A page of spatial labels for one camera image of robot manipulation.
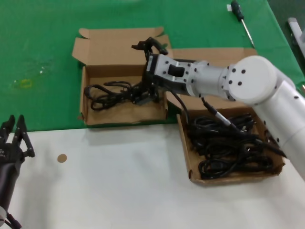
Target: metal stand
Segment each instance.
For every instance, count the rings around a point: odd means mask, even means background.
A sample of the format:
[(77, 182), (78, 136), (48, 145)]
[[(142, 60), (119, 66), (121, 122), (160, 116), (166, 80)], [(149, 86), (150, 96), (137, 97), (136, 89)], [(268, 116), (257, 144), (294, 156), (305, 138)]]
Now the metal stand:
[(288, 18), (288, 23), (305, 58), (305, 30), (302, 32), (296, 18)]

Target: white table surface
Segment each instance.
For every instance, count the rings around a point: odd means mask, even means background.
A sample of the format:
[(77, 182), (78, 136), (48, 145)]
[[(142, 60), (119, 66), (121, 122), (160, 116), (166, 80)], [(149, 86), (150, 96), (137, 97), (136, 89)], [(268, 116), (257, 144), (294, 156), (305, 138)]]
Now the white table surface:
[(259, 183), (204, 187), (187, 177), (177, 125), (29, 136), (36, 157), (9, 210), (23, 229), (305, 228), (305, 182), (289, 161)]

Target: screwdriver handle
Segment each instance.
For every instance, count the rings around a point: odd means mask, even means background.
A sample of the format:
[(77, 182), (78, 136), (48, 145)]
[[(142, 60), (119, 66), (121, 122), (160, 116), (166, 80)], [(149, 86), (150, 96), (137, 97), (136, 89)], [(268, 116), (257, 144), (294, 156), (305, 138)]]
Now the screwdriver handle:
[(242, 13), (242, 8), (240, 7), (239, 3), (236, 0), (233, 0), (231, 2), (231, 8), (233, 14), (237, 17), (238, 21), (241, 21), (244, 19), (244, 15)]

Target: black cable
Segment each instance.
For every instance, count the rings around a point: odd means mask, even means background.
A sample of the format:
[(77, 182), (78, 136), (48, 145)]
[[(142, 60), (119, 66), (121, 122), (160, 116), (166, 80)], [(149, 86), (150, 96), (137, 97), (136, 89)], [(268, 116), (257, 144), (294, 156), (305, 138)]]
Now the black cable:
[(271, 172), (273, 162), (270, 157), (264, 156), (265, 148), (286, 157), (281, 150), (252, 134), (255, 121), (251, 114), (226, 119), (202, 98), (204, 106), (218, 121), (200, 116), (190, 122), (183, 101), (168, 87), (167, 89), (185, 111), (188, 136), (193, 147), (206, 158), (198, 166), (202, 179), (221, 178), (232, 172)]
[(181, 104), (183, 110), (185, 111), (185, 119), (186, 119), (186, 123), (189, 124), (189, 121), (190, 121), (190, 114), (189, 114), (189, 111), (187, 110), (186, 108), (186, 105), (184, 104), (184, 102), (182, 101), (182, 99), (175, 93), (172, 91), (172, 89), (167, 86), (167, 85), (164, 85), (164, 87), (173, 94), (173, 96), (178, 100), (178, 102)]
[[(84, 94), (88, 99), (91, 100), (91, 109), (94, 111), (101, 111), (109, 109), (118, 103), (123, 103), (128, 100), (133, 102), (134, 98), (137, 96), (137, 93), (139, 93), (139, 85), (140, 84), (136, 84), (132, 86), (129, 82), (126, 81), (111, 81), (104, 83), (104, 86), (121, 87), (121, 91), (116, 93), (108, 90), (102, 85), (92, 84), (84, 88)], [(93, 97), (91, 94), (92, 88), (103, 91), (104, 94)]]
[(4, 223), (5, 223), (6, 225), (8, 225), (10, 228), (15, 229), (15, 228), (13, 228), (13, 226), (12, 226), (7, 220), (4, 221)]
[(13, 228), (13, 229), (21, 229), (22, 228), (21, 224), (17, 220), (15, 220), (15, 218), (10, 213), (7, 212), (6, 218), (10, 222), (11, 228)]

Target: green tablecloth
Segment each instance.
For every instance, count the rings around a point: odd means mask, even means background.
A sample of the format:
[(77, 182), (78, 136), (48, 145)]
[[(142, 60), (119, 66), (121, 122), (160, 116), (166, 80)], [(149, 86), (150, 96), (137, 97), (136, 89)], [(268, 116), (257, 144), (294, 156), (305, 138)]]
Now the green tablecloth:
[[(251, 47), (230, 0), (1, 0), (0, 121), (23, 114), (30, 130), (82, 128), (79, 28), (164, 26), (174, 48)], [(266, 0), (240, 0), (258, 53), (297, 86), (304, 76)]]

